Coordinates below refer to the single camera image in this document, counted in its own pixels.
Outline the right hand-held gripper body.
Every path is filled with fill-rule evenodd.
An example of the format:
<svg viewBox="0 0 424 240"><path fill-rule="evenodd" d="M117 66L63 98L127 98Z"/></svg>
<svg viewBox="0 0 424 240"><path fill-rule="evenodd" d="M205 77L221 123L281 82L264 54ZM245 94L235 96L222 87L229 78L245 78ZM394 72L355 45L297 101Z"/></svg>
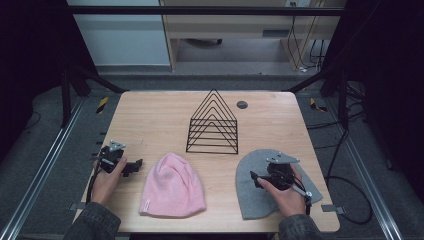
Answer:
<svg viewBox="0 0 424 240"><path fill-rule="evenodd" d="M287 190L295 184L296 177L291 164L298 163L298 159L282 152L277 152L274 156L268 157L266 161L268 162L268 181L274 187L278 190Z"/></svg>

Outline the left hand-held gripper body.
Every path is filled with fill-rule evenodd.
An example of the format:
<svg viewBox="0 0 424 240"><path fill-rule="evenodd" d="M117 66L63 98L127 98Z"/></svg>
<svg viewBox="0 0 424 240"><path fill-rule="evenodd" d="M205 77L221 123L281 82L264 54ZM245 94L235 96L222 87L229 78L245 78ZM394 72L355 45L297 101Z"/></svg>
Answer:
<svg viewBox="0 0 424 240"><path fill-rule="evenodd" d="M122 158L125 147L125 144L111 140L108 145L100 150L95 160L98 161L104 171L111 173Z"/></svg>

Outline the grey beanie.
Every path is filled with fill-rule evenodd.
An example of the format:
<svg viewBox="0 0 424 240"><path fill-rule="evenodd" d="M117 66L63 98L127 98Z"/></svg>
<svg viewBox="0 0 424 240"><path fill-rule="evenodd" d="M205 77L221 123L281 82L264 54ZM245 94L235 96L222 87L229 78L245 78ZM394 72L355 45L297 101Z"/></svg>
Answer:
<svg viewBox="0 0 424 240"><path fill-rule="evenodd" d="M245 220L264 218L278 210L277 203L273 197L264 189L256 188L254 180L250 177L250 171L253 171L261 176L266 176L265 180L268 181L268 162L266 159L274 156L277 152L281 151L274 149L254 150L244 156L237 166L236 192L241 214ZM299 162L292 163L291 167L296 177L296 182L291 187L301 193L305 198L307 208L310 208L312 204L320 201L323 196L301 168Z"/></svg>

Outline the pink beanie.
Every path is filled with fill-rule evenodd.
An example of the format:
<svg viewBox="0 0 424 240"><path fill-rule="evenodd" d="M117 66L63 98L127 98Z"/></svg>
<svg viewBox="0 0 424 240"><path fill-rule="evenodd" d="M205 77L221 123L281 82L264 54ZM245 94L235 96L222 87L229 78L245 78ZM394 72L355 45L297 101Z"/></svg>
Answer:
<svg viewBox="0 0 424 240"><path fill-rule="evenodd" d="M186 218L206 208L203 185L187 160L168 153L150 169L139 206L141 215Z"/></svg>

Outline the black wire rack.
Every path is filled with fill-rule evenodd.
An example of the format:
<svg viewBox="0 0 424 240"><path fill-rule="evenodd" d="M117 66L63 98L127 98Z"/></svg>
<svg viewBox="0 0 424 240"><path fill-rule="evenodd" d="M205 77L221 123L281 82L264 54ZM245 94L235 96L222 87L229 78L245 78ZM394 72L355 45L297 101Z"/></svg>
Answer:
<svg viewBox="0 0 424 240"><path fill-rule="evenodd" d="M238 121L216 89L212 89L189 121L187 153L238 154Z"/></svg>

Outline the person's left hand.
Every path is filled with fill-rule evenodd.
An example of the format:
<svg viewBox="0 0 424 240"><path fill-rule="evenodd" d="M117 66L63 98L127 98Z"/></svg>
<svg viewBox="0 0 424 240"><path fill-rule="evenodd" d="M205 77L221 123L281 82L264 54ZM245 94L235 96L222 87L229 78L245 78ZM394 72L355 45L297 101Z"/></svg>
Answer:
<svg viewBox="0 0 424 240"><path fill-rule="evenodd" d="M97 176L95 177L92 187L92 202L96 202L101 205L105 205L107 203L108 199L111 197L118 184L121 172L125 168L126 164L127 158L122 157L111 173L107 173L103 170L95 171Z"/></svg>

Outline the person's right hand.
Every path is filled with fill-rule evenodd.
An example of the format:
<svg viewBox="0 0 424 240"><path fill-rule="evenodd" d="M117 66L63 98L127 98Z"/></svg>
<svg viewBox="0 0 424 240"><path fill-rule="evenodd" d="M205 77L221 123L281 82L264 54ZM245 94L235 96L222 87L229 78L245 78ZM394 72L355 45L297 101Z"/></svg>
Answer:
<svg viewBox="0 0 424 240"><path fill-rule="evenodd" d="M265 179L259 178L258 180L264 189L273 197L284 218L306 214L304 197L293 188L281 191Z"/></svg>

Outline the white cabinet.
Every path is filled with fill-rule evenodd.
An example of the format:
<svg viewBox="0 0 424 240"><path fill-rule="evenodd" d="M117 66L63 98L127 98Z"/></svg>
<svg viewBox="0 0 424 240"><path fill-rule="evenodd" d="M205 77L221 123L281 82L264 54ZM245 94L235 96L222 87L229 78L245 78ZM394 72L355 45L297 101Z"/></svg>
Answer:
<svg viewBox="0 0 424 240"><path fill-rule="evenodd" d="M76 14L96 66L170 65L160 15Z"/></svg>

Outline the dark curtain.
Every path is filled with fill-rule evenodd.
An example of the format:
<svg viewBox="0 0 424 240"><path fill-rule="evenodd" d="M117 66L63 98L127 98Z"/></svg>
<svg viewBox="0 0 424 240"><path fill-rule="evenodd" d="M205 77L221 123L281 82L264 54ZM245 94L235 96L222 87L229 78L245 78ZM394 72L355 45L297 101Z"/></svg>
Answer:
<svg viewBox="0 0 424 240"><path fill-rule="evenodd" d="M347 0L325 59L365 86L371 126L424 203L424 0Z"/></svg>
<svg viewBox="0 0 424 240"><path fill-rule="evenodd" d="M0 163L64 67L96 67L67 0L0 0Z"/></svg>

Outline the aluminium floor rail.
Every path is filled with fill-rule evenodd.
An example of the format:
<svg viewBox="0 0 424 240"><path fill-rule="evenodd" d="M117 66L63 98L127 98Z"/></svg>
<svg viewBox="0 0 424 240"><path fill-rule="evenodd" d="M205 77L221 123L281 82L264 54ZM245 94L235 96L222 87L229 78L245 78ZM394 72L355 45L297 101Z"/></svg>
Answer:
<svg viewBox="0 0 424 240"><path fill-rule="evenodd" d="M359 104L357 102L348 101L347 103L341 103L341 106L346 108L347 124L346 128L343 126L339 127L339 131L341 133L345 133L343 139L345 140L346 151L349 155L349 159L356 176L362 186L362 190L370 202L373 216L377 219L386 240L404 240L381 192L377 188L372 175L367 170L366 165L364 164L363 159L350 136L351 127L349 126L349 123L354 118L354 114L362 114L359 111Z"/></svg>
<svg viewBox="0 0 424 240"><path fill-rule="evenodd" d="M82 108L86 102L85 97L78 97L71 110L68 122L60 129L48 153L38 168L31 184L27 188L23 198L14 211L11 219L0 232L0 240L16 240L23 224L32 210L51 170L53 169L65 143L77 122Z"/></svg>

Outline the black frame leg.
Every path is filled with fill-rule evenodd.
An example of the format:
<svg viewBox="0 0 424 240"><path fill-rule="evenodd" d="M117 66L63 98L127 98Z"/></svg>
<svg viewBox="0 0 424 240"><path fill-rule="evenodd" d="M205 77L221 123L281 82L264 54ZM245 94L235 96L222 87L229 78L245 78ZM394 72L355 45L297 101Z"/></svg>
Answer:
<svg viewBox="0 0 424 240"><path fill-rule="evenodd" d="M93 80L114 93L127 92L127 89L112 84L98 73L89 71L82 66L70 65L65 67L61 73L62 128L68 125L72 117L70 87L74 88L78 96L87 96L91 92L87 80Z"/></svg>
<svg viewBox="0 0 424 240"><path fill-rule="evenodd" d="M324 83L320 89L320 93L323 97L329 97L338 91L338 109L337 116L342 127L347 130L349 128L348 123L348 110L347 110L347 74L343 67L327 67L321 70L319 73L309 77L301 83L287 89L287 92L297 93L307 86L323 80Z"/></svg>

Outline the black horizontal frame bar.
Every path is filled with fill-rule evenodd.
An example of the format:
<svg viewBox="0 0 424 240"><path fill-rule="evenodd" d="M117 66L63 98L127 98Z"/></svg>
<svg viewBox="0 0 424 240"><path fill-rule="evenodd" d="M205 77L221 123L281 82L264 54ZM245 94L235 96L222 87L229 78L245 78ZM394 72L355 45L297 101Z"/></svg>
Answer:
<svg viewBox="0 0 424 240"><path fill-rule="evenodd" d="M252 15L341 16L344 8L225 7L225 6L70 6L72 14L101 15Z"/></svg>

